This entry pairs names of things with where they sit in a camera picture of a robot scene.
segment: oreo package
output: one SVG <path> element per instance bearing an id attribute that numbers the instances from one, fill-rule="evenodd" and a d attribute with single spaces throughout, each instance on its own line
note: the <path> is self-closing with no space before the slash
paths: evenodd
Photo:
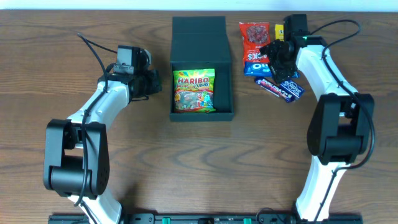
<path id="1" fill-rule="evenodd" d="M 266 63 L 245 62 L 243 75 L 254 77 L 272 77 L 272 72 Z"/>
<path id="2" fill-rule="evenodd" d="M 267 91 L 273 93 L 275 96 L 282 97 L 287 103 L 294 101 L 294 96 L 292 94 L 287 93 L 285 90 L 277 87 L 265 78 L 256 78 L 254 82 L 265 88 Z"/>
<path id="3" fill-rule="evenodd" d="M 299 99 L 304 93 L 304 89 L 292 80 L 283 81 L 279 87 L 287 93 L 294 95 L 297 99 Z"/>

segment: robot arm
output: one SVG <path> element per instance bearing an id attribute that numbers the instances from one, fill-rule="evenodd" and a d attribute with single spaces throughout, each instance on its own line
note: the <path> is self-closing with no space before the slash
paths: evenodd
<path id="1" fill-rule="evenodd" d="M 113 65 L 114 73 L 98 80 L 97 90 L 83 107 L 66 120 L 53 119 L 47 125 L 44 185 L 76 203 L 84 177 L 83 158 L 65 155 L 64 150 L 83 148 L 83 115 L 94 102 L 85 121 L 88 181 L 81 198 L 83 203 L 79 204 L 90 223 L 121 221 L 122 206 L 107 187 L 109 157 L 106 132 L 118 113 L 131 101 L 137 101 L 133 99 L 143 96 L 148 99 L 148 95 L 162 90 L 157 71 L 147 69 L 150 61 L 147 50 L 120 45 L 117 63 Z"/>
<path id="2" fill-rule="evenodd" d="M 356 156 L 366 150 L 369 135 L 364 108 L 354 103 L 348 92 L 340 87 L 323 57 L 340 83 L 363 102 L 370 114 L 374 103 L 370 95 L 359 94 L 346 81 L 328 49 L 322 54 L 326 42 L 318 35 L 310 35 L 305 14 L 286 17 L 284 31 L 285 42 L 276 40 L 260 51 L 268 55 L 276 82 L 280 83 L 300 70 L 318 100 L 307 133 L 311 167 L 295 210 L 301 220 L 322 221 L 329 217 L 330 202 L 346 171 L 343 167 L 349 167 Z M 351 119 L 351 123 L 339 124 L 342 116 Z"/>

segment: box lid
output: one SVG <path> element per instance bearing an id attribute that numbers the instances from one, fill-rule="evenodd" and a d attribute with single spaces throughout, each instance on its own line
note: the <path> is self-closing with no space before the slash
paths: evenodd
<path id="1" fill-rule="evenodd" d="M 173 17 L 171 62 L 231 63 L 225 25 L 224 16 Z"/>

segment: wood grain surface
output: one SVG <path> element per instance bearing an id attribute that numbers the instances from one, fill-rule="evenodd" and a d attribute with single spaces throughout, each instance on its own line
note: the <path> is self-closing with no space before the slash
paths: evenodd
<path id="1" fill-rule="evenodd" d="M 47 123 L 78 110 L 101 75 L 77 32 L 112 49 L 118 44 L 148 49 L 162 77 L 163 91 L 131 103 L 108 133 L 108 185 L 129 212 L 289 210 L 310 167 L 306 134 L 317 101 L 304 76 L 298 83 L 306 92 L 291 104 L 244 77 L 238 28 L 238 22 L 270 22 L 273 34 L 273 25 L 289 14 L 0 11 L 0 223 L 46 223 L 53 213 L 81 212 L 42 181 Z M 172 123 L 172 17 L 220 15 L 226 16 L 233 58 L 235 117 L 232 122 Z M 347 80 L 374 97 L 377 141 L 371 160 L 345 174 L 330 211 L 361 212 L 365 223 L 396 223 L 398 14 L 308 13 L 310 30 L 337 19 L 355 19 L 363 28 L 331 54 Z M 354 30 L 337 24 L 319 34 L 331 42 Z M 98 53 L 106 64 L 116 60 L 115 54 Z"/>

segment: red snack bag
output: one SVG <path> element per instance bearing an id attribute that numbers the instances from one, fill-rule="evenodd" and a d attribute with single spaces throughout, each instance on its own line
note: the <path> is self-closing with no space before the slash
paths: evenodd
<path id="1" fill-rule="evenodd" d="M 259 50 L 271 42 L 268 22 L 240 22 L 239 28 L 243 36 L 243 65 L 245 62 L 269 63 Z"/>

